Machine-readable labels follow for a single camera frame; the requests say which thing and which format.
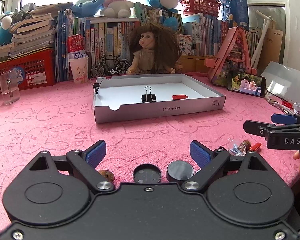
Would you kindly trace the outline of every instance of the red plastic basket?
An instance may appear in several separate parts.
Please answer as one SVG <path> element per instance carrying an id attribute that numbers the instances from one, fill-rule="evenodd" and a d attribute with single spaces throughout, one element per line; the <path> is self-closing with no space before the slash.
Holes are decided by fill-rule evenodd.
<path id="1" fill-rule="evenodd" d="M 10 69 L 16 70 L 20 90 L 52 86 L 55 84 L 54 50 L 46 49 L 0 62 L 0 74 Z"/>
<path id="2" fill-rule="evenodd" d="M 220 6 L 219 2 L 211 0 L 181 0 L 183 14 L 191 15 L 195 13 L 206 13 L 212 16 L 219 16 Z"/>

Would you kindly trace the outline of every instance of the phone screen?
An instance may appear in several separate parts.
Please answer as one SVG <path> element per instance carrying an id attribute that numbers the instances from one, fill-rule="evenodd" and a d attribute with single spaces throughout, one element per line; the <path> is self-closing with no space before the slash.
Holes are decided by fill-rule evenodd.
<path id="1" fill-rule="evenodd" d="M 266 89 L 264 77 L 246 74 L 243 72 L 229 72 L 228 90 L 263 97 Z"/>

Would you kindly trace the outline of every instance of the black round cap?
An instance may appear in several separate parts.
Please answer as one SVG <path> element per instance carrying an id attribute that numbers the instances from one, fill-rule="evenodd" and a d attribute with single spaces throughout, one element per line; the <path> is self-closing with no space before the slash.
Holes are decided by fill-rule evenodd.
<path id="1" fill-rule="evenodd" d="M 166 178 L 169 182 L 181 183 L 190 179 L 194 174 L 194 168 L 185 161 L 174 161 L 167 167 Z"/>
<path id="2" fill-rule="evenodd" d="M 134 169 L 133 180 L 137 183 L 158 183 L 161 181 L 161 171 L 153 164 L 141 164 Z"/>

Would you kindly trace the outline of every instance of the white label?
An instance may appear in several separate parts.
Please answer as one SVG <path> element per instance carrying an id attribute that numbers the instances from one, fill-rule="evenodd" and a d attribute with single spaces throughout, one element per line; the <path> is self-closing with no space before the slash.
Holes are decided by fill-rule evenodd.
<path id="1" fill-rule="evenodd" d="M 46 73 L 45 72 L 37 73 L 37 74 L 32 74 L 31 76 L 32 76 L 32 82 L 35 85 L 43 84 L 43 83 L 47 82 Z"/>
<path id="2" fill-rule="evenodd" d="M 75 51 L 75 52 L 69 52 L 68 58 L 69 59 L 77 59 L 77 58 L 85 57 L 86 55 L 87 55 L 86 50 L 83 49 L 83 50 L 79 50 L 79 51 Z"/>
<path id="3" fill-rule="evenodd" d="M 17 77 L 17 82 L 22 82 L 23 81 L 23 76 Z"/>

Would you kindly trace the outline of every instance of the binder clip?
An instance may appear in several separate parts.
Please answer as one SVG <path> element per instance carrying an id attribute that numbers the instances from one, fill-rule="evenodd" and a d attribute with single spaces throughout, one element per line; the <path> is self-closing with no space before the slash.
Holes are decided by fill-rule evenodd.
<path id="1" fill-rule="evenodd" d="M 156 102 L 157 100 L 155 99 L 155 94 L 151 94 L 151 87 L 145 87 L 146 94 L 141 96 L 141 100 L 143 103 L 148 103 L 148 102 Z"/>
<path id="2" fill-rule="evenodd" d="M 103 82 L 103 78 L 101 79 L 101 82 L 100 83 L 94 83 L 92 86 L 93 86 L 93 89 L 95 91 L 96 94 L 98 94 L 98 90 L 101 86 L 101 83 Z"/>

